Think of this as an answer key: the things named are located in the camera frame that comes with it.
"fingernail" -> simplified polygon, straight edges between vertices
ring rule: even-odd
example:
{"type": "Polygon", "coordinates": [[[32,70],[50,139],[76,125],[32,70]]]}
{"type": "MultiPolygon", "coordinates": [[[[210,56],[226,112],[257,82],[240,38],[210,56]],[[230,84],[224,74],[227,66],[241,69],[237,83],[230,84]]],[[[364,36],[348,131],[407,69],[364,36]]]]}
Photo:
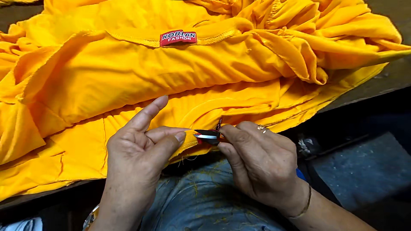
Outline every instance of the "fingernail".
{"type": "Polygon", "coordinates": [[[174,137],[179,141],[182,142],[185,140],[185,132],[179,132],[174,135],[174,137]]]}

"blue denim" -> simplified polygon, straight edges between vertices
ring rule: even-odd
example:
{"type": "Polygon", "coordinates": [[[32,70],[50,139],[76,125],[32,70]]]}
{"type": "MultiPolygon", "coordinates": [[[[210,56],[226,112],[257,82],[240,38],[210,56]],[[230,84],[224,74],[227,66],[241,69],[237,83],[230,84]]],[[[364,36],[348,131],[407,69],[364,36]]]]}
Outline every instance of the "blue denim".
{"type": "Polygon", "coordinates": [[[162,178],[141,230],[153,231],[279,231],[279,213],[234,187],[227,160],[162,178]]]}

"finger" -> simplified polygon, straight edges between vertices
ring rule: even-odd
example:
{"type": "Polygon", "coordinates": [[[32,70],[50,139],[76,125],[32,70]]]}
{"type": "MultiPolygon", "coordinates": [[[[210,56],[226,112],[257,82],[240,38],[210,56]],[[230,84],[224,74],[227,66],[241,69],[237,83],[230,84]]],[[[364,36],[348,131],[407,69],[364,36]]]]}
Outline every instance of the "finger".
{"type": "Polygon", "coordinates": [[[276,134],[268,128],[259,130],[257,127],[258,125],[256,123],[250,121],[243,121],[236,126],[236,128],[252,135],[267,152],[276,150],[279,147],[290,152],[295,151],[295,145],[289,138],[276,134]]]}
{"type": "Polygon", "coordinates": [[[233,180],[237,187],[243,192],[251,188],[251,182],[248,178],[247,169],[237,150],[229,143],[219,143],[218,148],[227,157],[227,160],[233,170],[233,180]]]}
{"type": "Polygon", "coordinates": [[[145,132],[150,126],[151,120],[163,109],[169,101],[168,95],[156,98],[151,104],[139,111],[122,130],[133,128],[138,132],[145,132]]]}
{"type": "Polygon", "coordinates": [[[145,135],[150,138],[154,144],[158,143],[162,138],[175,135],[179,132],[190,130],[189,128],[181,128],[181,127],[167,127],[161,126],[145,132],[145,135]]]}
{"type": "Polygon", "coordinates": [[[155,168],[163,169],[172,154],[184,143],[186,133],[166,136],[157,142],[146,154],[155,168]]]}
{"type": "Polygon", "coordinates": [[[267,155],[267,152],[248,132],[232,125],[224,125],[220,132],[233,144],[246,165],[258,163],[264,155],[267,155]]]}

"garment label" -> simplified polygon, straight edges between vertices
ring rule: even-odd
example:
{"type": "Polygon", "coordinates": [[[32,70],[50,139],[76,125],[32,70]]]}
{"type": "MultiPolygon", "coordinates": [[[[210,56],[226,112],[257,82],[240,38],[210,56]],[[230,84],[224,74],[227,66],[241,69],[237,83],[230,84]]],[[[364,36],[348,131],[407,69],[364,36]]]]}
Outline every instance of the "garment label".
{"type": "Polygon", "coordinates": [[[160,46],[165,46],[175,42],[197,43],[197,34],[195,32],[173,30],[160,35],[160,46]]]}

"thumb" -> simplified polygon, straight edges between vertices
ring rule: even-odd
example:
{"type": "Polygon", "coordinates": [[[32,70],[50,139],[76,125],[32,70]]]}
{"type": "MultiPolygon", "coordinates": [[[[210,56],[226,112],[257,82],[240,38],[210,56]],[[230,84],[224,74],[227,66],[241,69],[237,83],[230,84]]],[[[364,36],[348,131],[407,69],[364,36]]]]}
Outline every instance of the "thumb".
{"type": "Polygon", "coordinates": [[[250,189],[252,189],[252,185],[248,177],[247,168],[237,150],[230,143],[219,143],[218,148],[226,156],[233,170],[235,185],[245,194],[248,194],[250,189]]]}
{"type": "Polygon", "coordinates": [[[185,132],[179,132],[175,135],[166,136],[158,141],[157,144],[147,152],[149,155],[148,158],[151,159],[153,166],[163,169],[172,154],[184,143],[185,136],[185,132]]]}

